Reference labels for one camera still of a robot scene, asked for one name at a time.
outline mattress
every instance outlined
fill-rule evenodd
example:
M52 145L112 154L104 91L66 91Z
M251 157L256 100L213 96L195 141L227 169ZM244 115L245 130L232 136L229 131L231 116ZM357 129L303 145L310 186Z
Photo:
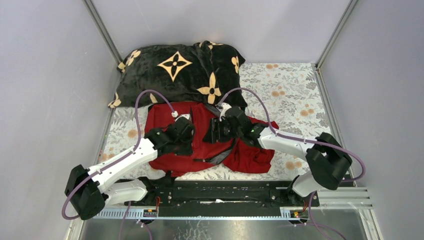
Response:
M330 123L310 63L245 63L239 74L241 87L254 90L259 95L271 120L279 125L280 130L313 137L322 132L330 133ZM259 101L249 92L243 92L243 97L248 104L246 114L265 121L266 115ZM148 106L138 109L142 130L147 114ZM133 107L116 108L99 162L114 157L137 142L134 115ZM292 180L308 170L304 160L276 151L267 173L235 172L219 164L206 170L188 172L178 180ZM164 171L153 169L147 163L123 178L158 179L164 175Z

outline red shirt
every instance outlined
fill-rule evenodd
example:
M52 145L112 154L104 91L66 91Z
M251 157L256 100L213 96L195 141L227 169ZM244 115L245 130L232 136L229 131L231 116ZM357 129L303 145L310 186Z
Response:
M215 166L215 164L207 161L231 148L233 143L233 141L213 144L203 142L203 137L209 129L210 119L216 116L203 103L184 101L171 104L179 115L191 115L191 120L195 127L192 142L193 153L190 156L176 156L173 153L165 154L149 162L150 166L165 172L172 171L173 177ZM252 123L265 123L252 117L249 117L249 119ZM174 123L174 121L171 116L171 109L167 104L155 104L148 112L144 131L147 133L152 128L165 128L169 124ZM275 122L272 122L272 126L278 129L278 125ZM240 139L235 139L235 141L235 146L231 153L222 162L225 166L233 171L242 173L261 174L270 170L270 162L274 156L274 150L247 146Z

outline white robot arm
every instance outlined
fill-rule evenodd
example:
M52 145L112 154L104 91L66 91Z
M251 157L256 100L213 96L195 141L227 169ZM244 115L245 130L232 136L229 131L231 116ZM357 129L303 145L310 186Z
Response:
M251 147L276 150L303 159L308 162L310 171L297 176L287 189L291 198L301 199L319 189L335 190L352 164L351 158L331 147L299 142L277 136L269 126L253 124L238 107L225 105L221 113L210 122L205 142L226 142L231 138L240 138ZM98 172L80 190L71 197L71 203L82 220L90 219L105 206L128 201L141 201L148 193L146 185L139 179L118 182L126 173L139 165L153 161L163 154L179 154L182 145L191 145L194 126L189 115L180 116L166 131L160 128L150 130L141 139L139 147L130 147L108 161L84 169L76 166L70 173L65 194L68 196L84 178ZM286 136L326 142L340 146L328 133L311 138L282 132ZM116 160L128 155L122 161ZM112 165L103 171L105 166Z

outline flower pattern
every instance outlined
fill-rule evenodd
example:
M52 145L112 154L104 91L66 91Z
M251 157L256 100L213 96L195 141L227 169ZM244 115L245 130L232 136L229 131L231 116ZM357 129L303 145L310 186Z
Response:
M164 68L168 72L172 81L174 81L177 74L190 64L192 64L191 61L187 61L183 56L181 56L179 51L176 51L174 55L159 63L158 66Z
M197 89L201 94L208 95L207 96L208 104L214 104L215 96L218 96L218 97L221 96L220 88L219 87L215 88L216 83L217 83L217 79L215 78L215 73L212 72L209 77L209 86L204 86Z
M232 62L232 64L234 64L235 72L236 73L239 73L239 57L238 56L233 56L231 58L231 62Z
M240 85L254 90L260 96L271 120L276 121L282 131L305 136L318 136L321 132L330 133L329 120L310 64L245 63L240 67ZM242 94L248 103L246 114L265 120L264 110L258 100L248 92ZM144 130L143 124L146 122L148 107L138 109L138 119L142 130ZM103 154L99 156L99 161L105 161L109 159L109 156L117 155L137 142L134 114L133 107L115 109ZM302 159L277 151L271 161L271 169L267 173L234 172L220 164L202 171L188 172L178 179L292 180L308 170L308 164ZM150 179L157 179L164 175L162 170L155 170L149 164L143 164L126 174L124 178L135 179L146 176Z
M126 63L125 63L125 65L126 66L130 66L132 63L133 63L133 61L134 61L134 59L136 58L136 57L138 57L138 56L140 56L140 54L141 54L142 52L140 51L140 50L134 50L134 51L132 51L131 52L131 55L128 57L128 59L126 60Z
M224 45L222 43L215 43L213 41L209 41L209 45L207 45L209 47L210 50L212 50L214 48L214 46L219 46L219 45Z
M153 93L150 93L150 100L152 104L157 104L158 100L156 100L155 95L153 95Z
M115 100L111 101L107 106L111 109L118 107L121 104L121 100L119 99L118 93L115 92Z

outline black pillow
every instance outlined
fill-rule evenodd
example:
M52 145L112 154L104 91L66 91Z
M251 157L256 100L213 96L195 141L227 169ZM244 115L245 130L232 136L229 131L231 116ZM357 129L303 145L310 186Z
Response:
M239 66L245 59L232 46L211 41L187 45L153 45L135 49L118 66L122 79L110 108L134 107L137 96L153 89L170 102L195 101L217 104L240 87ZM247 107L240 90L225 100ZM138 107L164 103L155 93L141 97Z

